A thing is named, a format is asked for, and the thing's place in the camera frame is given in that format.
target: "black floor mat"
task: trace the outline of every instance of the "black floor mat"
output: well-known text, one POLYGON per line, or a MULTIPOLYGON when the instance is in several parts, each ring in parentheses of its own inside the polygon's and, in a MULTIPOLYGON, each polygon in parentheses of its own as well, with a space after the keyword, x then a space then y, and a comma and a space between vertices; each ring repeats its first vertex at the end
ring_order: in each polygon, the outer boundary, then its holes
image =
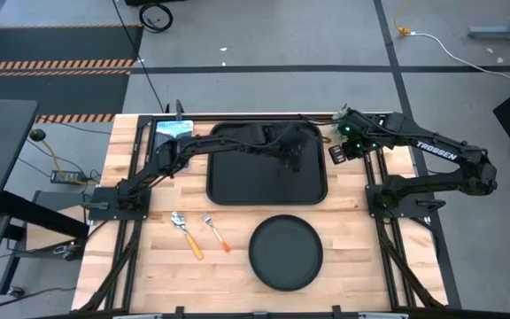
MULTIPOLYGON (((143 27, 127 31, 138 48, 143 27)), ((130 66, 135 58, 121 26, 0 27, 0 70, 130 66)))
POLYGON ((37 114, 47 115, 39 122, 110 121, 121 113, 128 80, 120 70, 0 73, 0 98, 37 101, 37 114))

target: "wheel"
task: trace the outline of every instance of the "wheel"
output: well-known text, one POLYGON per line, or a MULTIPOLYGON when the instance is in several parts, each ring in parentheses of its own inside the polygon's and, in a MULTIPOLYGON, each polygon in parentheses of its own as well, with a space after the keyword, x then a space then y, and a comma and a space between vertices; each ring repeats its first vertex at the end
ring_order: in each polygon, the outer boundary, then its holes
POLYGON ((25 291, 20 289, 19 287, 11 286, 7 291, 8 296, 12 296, 13 298, 21 298, 25 295, 25 291))

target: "butcher block tabletop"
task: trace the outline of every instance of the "butcher block tabletop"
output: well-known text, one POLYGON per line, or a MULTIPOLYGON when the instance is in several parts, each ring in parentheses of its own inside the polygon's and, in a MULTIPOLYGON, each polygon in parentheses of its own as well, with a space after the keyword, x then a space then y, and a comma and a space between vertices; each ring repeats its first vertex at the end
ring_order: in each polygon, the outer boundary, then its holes
MULTIPOLYGON (((115 117, 102 173, 103 186, 114 186, 128 177, 138 117, 139 114, 115 117)), ((194 134, 207 135, 217 123, 195 121, 194 134)), ((330 136, 330 126, 320 128, 324 136, 330 136)), ((324 144, 328 196, 318 205, 216 205, 205 191, 207 155, 192 158, 187 171, 155 186, 149 218, 141 231, 130 313, 173 313, 177 306, 184 306, 187 313, 329 312, 333 305, 340 305, 344 312, 390 310, 375 221, 367 212, 364 161, 334 165, 328 155, 332 145, 324 144), (190 250, 182 231, 172 224, 173 211, 186 217, 187 229, 204 253, 201 261, 190 250), (231 246, 230 253, 222 250, 202 220, 202 212, 210 214, 214 226, 231 246), (251 233, 277 214, 304 219, 321 239, 324 255, 320 273, 299 291, 278 292, 266 286, 249 263, 251 233)), ((414 176, 408 148, 384 149, 384 153, 389 174, 414 176)), ((379 183, 375 156, 372 159, 379 183)), ((128 223, 126 240, 132 223, 128 223)), ((407 219, 399 220, 399 224, 410 268, 434 298, 445 304, 444 284, 429 231, 407 219)), ((118 227, 117 221, 107 222, 87 243, 73 309, 89 300, 111 269, 118 227)), ((404 306, 401 276, 394 265, 393 272, 399 301, 404 306)), ((121 304, 125 278, 124 271, 117 282, 114 307, 121 304)))

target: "concrete floor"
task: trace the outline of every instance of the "concrete floor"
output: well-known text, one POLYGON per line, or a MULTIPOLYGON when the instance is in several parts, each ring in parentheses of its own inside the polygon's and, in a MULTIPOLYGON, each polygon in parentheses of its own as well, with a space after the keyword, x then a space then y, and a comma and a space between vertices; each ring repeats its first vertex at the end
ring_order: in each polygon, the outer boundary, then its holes
MULTIPOLYGON (((400 1, 382 4, 392 26, 400 1)), ((371 1, 188 0, 167 6, 174 14, 173 27, 164 34, 143 36, 141 55, 147 66, 389 65, 371 1)), ((120 4, 120 9, 126 23, 137 22, 135 8, 120 4)), ((399 22, 439 37, 450 51, 473 63, 510 66, 510 42, 466 37, 470 25, 509 21, 510 1, 409 0, 399 22)), ((118 23, 109 0, 7 0, 0 12, 0 25, 6 26, 106 23, 118 23)), ((458 65, 429 39, 398 39, 392 27, 391 33, 401 66, 458 65)), ((510 312, 510 140, 491 112, 510 97, 510 82, 488 74, 403 78, 419 124, 489 149, 498 168, 499 188, 489 197, 455 192, 437 197, 448 201, 440 216, 462 306, 510 312)), ((335 111, 344 103, 362 111, 401 110, 391 73, 154 74, 151 79, 164 103, 179 98, 189 113, 335 111)), ((158 112, 158 106, 144 75, 131 75, 124 113, 151 112, 158 112)), ((81 126, 111 129, 111 124, 81 126)), ((54 124, 40 127, 59 156, 78 163, 87 174, 92 168, 102 169, 107 136, 54 124)), ((50 159, 29 144, 20 157, 43 171, 52 170, 50 159)), ((427 163, 433 170, 452 168, 430 156, 427 163)), ((14 168, 6 189, 29 199, 36 190, 81 191, 50 184, 22 163, 14 168)), ((3 266, 0 260, 0 274, 3 266)), ((79 261, 22 261, 13 284, 28 292, 72 287, 79 266, 79 261)), ((21 301, 0 308, 0 317, 64 314, 72 296, 53 292, 21 301)))

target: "fork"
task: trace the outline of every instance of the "fork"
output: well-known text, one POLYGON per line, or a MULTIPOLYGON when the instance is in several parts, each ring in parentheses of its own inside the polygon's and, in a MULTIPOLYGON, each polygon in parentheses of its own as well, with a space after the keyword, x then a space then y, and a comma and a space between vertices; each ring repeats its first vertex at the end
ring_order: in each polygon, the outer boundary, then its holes
POLYGON ((210 217, 210 215, 207 212, 203 212, 202 218, 204 219, 204 222, 212 228, 213 233, 216 234, 216 237, 220 240, 223 250, 226 251, 226 253, 231 252, 231 248, 229 247, 229 245, 226 244, 226 242, 223 239, 221 239, 220 234, 218 233, 216 228, 213 227, 212 217, 210 217))

